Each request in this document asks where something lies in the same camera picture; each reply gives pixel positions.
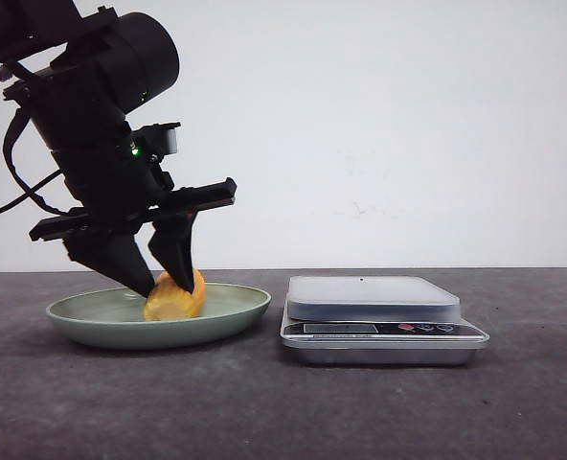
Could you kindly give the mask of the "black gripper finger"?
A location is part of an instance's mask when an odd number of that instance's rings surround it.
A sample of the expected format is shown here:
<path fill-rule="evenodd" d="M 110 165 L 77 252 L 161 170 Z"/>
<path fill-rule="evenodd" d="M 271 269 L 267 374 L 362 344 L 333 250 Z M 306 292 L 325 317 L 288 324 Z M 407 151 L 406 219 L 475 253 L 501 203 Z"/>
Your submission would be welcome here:
<path fill-rule="evenodd" d="M 153 257 L 186 291 L 194 291 L 192 228 L 195 217 L 195 213 L 185 213 L 155 220 L 154 234 L 148 243 Z"/>
<path fill-rule="evenodd" d="M 132 235 L 83 235 L 63 240 L 69 258 L 139 293 L 150 294 L 154 278 Z"/>

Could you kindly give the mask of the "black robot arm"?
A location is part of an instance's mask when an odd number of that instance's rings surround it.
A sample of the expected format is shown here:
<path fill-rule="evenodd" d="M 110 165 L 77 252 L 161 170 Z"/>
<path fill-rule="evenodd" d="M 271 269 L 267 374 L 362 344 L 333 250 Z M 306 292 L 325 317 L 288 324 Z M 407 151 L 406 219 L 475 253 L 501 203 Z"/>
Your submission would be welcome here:
<path fill-rule="evenodd" d="M 141 294 L 154 280 L 135 237 L 173 281 L 193 291 L 191 238 L 198 212 L 231 204 L 232 179 L 176 188 L 161 163 L 176 151 L 175 124 L 132 129 L 126 115 L 171 87 L 179 57 L 152 17 L 99 8 L 82 16 L 71 1 L 0 1 L 0 81 L 17 104 L 3 155 L 33 124 L 79 206 L 51 209 L 30 233 L 61 240 L 71 260 Z"/>

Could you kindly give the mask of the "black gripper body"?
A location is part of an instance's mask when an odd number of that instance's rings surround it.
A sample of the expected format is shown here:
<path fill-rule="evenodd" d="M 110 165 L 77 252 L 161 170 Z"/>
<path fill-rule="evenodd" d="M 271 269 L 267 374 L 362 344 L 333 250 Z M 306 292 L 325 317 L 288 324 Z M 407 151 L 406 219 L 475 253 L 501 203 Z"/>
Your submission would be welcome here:
<path fill-rule="evenodd" d="M 90 146 L 54 149 L 67 189 L 82 206 L 67 216 L 44 219 L 32 240 L 65 238 L 81 229 L 138 229 L 145 222 L 231 205 L 237 184 L 222 182 L 176 190 L 170 174 L 123 126 L 122 135 Z"/>

